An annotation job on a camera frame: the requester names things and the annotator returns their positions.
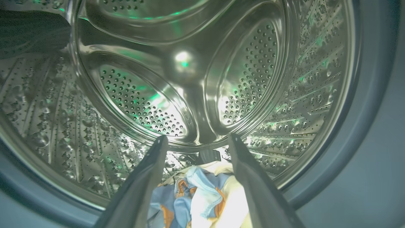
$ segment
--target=white fabric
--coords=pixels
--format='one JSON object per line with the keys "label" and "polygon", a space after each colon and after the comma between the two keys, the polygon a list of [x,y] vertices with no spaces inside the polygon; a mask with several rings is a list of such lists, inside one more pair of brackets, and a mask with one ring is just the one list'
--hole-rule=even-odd
{"label": "white fabric", "polygon": [[[200,165],[199,167],[213,173],[214,175],[220,173],[233,173],[232,164],[229,162],[213,161],[208,164]],[[190,167],[185,168],[173,176],[175,176],[175,179],[184,178],[185,173],[189,169]],[[172,177],[166,180],[163,184],[173,184],[174,180]],[[218,220],[211,225],[210,220],[192,217],[192,228],[205,228],[210,227],[209,225],[211,225],[211,228],[252,228],[245,190],[236,180],[235,176],[231,176],[226,180],[221,192],[225,196],[225,207]]]}
{"label": "white fabric", "polygon": [[230,176],[221,192],[225,196],[225,207],[221,216],[211,226],[211,228],[239,228],[242,226],[245,218],[249,214],[245,190],[236,180],[235,176]]}
{"label": "white fabric", "polygon": [[196,168],[197,166],[192,166],[185,174],[187,182],[197,187],[191,200],[191,227],[209,228],[212,224],[208,219],[209,213],[223,198],[212,184],[211,186],[204,184],[201,180],[201,175],[204,174],[201,169]]}

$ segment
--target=yellow fabric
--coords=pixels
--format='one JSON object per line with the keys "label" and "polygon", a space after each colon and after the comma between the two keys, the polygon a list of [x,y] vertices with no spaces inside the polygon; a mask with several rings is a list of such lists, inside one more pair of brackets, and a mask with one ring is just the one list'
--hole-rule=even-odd
{"label": "yellow fabric", "polygon": [[251,228],[245,190],[235,176],[230,176],[226,180],[221,192],[225,196],[226,204],[211,228],[239,228],[241,226]]}

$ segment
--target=stainless steel drum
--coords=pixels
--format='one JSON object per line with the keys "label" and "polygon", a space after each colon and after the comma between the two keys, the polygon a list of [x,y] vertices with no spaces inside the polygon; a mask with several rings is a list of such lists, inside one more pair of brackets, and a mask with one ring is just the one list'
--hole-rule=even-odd
{"label": "stainless steel drum", "polygon": [[37,175],[103,208],[159,135],[164,178],[240,134],[283,188],[344,117],[357,64],[344,0],[9,0],[70,24],[54,52],[0,61],[0,136]]}

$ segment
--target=laundry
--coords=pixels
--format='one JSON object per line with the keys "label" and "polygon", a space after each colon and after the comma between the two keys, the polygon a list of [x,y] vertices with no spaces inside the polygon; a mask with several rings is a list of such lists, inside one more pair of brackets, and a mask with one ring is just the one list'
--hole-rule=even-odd
{"label": "laundry", "polygon": [[154,189],[148,228],[251,226],[242,185],[232,165],[215,161],[184,169]]}

